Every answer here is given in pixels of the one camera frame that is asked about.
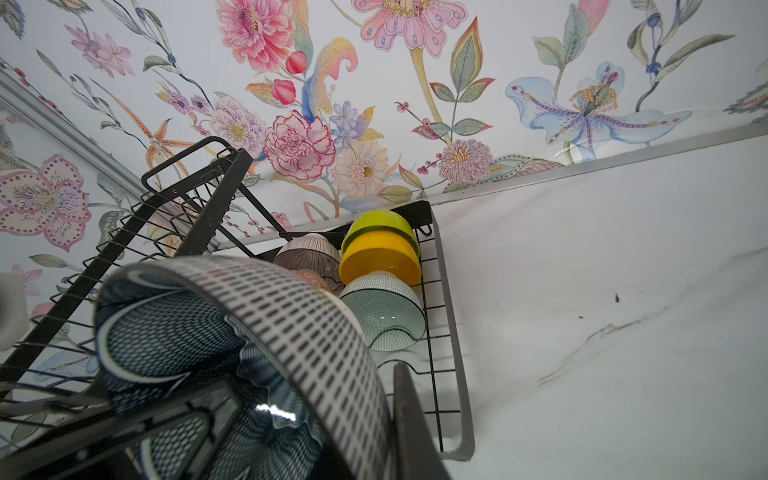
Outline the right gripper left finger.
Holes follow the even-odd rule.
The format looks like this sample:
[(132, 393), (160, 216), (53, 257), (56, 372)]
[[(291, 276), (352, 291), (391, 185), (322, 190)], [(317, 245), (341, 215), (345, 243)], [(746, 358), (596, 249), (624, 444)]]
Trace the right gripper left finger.
[(205, 479), (243, 410), (229, 378), (127, 415), (93, 409), (1, 460), (3, 479)]

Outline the black wire dish rack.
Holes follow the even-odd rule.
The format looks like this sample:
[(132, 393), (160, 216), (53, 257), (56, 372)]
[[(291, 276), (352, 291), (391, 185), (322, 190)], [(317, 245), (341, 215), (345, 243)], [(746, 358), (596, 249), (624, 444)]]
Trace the black wire dish rack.
[(234, 198), (248, 194), (247, 160), (245, 153), (225, 146), (209, 166), (164, 190), (148, 189), (130, 216), (100, 243), (98, 254), (86, 260), (70, 287), (53, 298), (52, 308), (35, 319), (1, 367), (1, 425), (25, 432), (24, 438), (2, 439), (3, 456), (42, 442), (53, 416), (91, 414), (105, 402), (105, 395), (96, 393), (79, 406), (66, 406), (64, 399), (75, 393), (75, 379), (54, 372), (45, 374), (39, 398), (26, 403), (20, 394), (41, 373), (40, 356), (75, 324), (90, 292), (121, 272), (119, 257), (133, 249), (147, 225), (178, 236), (181, 245), (172, 258), (162, 252), (143, 256), (139, 269), (169, 273), (232, 313), (342, 451), (355, 451), (354, 422), (376, 417), (394, 393), (391, 384), (373, 379), (375, 362), (364, 343), (331, 337), (336, 319), (325, 319), (309, 301), (290, 300), (291, 293), (303, 293), (305, 286), (274, 264), (275, 250), (256, 254), (243, 248), (237, 257), (214, 253)]

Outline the lime green bowl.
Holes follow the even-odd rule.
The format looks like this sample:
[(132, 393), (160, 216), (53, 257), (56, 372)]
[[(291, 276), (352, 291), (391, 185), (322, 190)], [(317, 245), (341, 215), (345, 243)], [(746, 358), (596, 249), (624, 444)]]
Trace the lime green bowl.
[(360, 235), (376, 230), (396, 233), (406, 239), (417, 255), (421, 254), (419, 242), (410, 223), (402, 215), (392, 210), (373, 210), (359, 216), (350, 226), (341, 244), (344, 254), (351, 243)]

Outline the pink striped bowl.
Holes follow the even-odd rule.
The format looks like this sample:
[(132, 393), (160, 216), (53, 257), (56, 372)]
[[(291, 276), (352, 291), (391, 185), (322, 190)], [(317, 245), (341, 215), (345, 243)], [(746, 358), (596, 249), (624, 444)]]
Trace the pink striped bowl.
[(290, 240), (278, 251), (273, 263), (288, 270), (313, 271), (334, 293), (340, 293), (344, 287), (339, 275), (341, 254), (321, 234), (309, 233)]

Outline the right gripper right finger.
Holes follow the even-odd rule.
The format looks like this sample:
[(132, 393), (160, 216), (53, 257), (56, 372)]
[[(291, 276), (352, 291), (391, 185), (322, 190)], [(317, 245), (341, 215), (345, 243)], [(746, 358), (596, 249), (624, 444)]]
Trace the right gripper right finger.
[(450, 475), (434, 447), (419, 396), (405, 363), (395, 365), (393, 381), (396, 478), (449, 480)]

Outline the pale celadon bowl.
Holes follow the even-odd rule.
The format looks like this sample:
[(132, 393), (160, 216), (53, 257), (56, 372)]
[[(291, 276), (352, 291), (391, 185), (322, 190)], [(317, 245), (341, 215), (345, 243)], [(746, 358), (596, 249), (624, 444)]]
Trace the pale celadon bowl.
[(374, 271), (353, 280), (340, 295), (373, 351), (404, 350), (424, 336), (427, 320), (413, 289), (392, 273)]

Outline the yellow bowl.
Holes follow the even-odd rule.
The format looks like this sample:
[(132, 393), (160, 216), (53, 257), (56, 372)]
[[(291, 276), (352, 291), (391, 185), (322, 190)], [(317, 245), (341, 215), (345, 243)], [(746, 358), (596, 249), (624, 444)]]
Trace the yellow bowl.
[(410, 286), (422, 278), (422, 269), (413, 238), (396, 231), (377, 229), (353, 239), (342, 254), (339, 276), (345, 285), (373, 273), (384, 271)]

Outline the dark blue grey bowl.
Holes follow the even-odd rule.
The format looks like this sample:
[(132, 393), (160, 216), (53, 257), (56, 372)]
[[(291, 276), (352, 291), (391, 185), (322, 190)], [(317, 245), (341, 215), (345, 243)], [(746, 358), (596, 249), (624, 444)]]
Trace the dark blue grey bowl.
[[(117, 414), (131, 414), (175, 393), (229, 378), (241, 395), (243, 410), (207, 478), (385, 475), (391, 427), (387, 399), (376, 417), (354, 422), (356, 449), (345, 454), (232, 313), (169, 273), (146, 273), (138, 265), (124, 267), (106, 280), (94, 312), (96, 350)], [(286, 271), (291, 281), (305, 286), (303, 293), (290, 294), (291, 301), (309, 301), (325, 319), (336, 319), (331, 337), (364, 343), (347, 308), (334, 295)]]

